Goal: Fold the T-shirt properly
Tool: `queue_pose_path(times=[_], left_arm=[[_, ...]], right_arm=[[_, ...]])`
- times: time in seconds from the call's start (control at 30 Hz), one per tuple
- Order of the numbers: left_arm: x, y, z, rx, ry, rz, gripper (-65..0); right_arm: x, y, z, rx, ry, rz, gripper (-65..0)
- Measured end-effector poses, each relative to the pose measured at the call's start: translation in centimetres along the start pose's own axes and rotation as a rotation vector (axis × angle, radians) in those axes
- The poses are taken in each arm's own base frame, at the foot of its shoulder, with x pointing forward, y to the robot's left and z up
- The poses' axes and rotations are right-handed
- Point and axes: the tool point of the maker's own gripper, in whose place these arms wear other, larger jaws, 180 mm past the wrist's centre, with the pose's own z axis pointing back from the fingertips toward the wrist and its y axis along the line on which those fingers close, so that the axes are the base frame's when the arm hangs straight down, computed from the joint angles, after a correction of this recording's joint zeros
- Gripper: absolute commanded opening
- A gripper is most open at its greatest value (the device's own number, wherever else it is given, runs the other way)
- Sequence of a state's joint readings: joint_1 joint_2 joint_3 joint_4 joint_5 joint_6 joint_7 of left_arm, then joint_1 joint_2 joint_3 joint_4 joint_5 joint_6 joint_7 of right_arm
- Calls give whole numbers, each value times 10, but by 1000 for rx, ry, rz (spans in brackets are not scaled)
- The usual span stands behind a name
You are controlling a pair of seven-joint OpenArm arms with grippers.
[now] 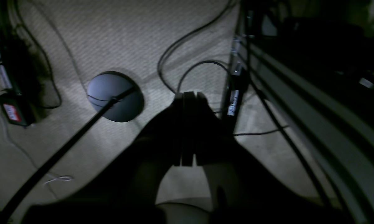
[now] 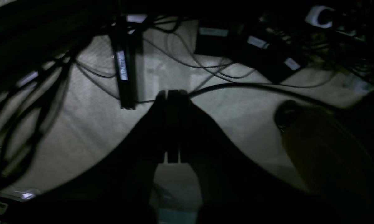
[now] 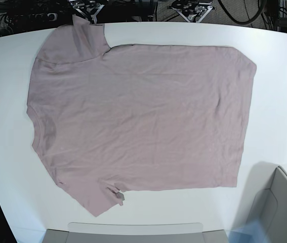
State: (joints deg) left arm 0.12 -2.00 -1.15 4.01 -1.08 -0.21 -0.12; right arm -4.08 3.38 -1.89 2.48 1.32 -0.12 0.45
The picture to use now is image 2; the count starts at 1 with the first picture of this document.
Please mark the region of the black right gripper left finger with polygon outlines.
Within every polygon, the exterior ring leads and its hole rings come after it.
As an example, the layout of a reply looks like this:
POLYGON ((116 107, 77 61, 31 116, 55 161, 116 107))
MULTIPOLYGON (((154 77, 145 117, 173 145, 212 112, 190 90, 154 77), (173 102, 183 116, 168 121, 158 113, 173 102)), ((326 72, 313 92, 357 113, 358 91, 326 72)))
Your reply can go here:
POLYGON ((160 91, 148 112, 103 160, 73 180, 16 207, 9 224, 155 224, 150 206, 161 150, 160 91))

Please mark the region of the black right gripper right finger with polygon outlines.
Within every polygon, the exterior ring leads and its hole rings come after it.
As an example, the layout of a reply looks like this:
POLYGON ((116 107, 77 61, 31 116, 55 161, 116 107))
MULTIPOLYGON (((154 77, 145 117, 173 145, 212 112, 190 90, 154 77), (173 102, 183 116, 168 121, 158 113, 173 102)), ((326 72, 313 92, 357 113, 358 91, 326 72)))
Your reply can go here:
POLYGON ((342 215, 267 172, 228 138, 216 121, 181 91, 182 156, 198 176, 203 197, 197 224, 340 224, 342 215))

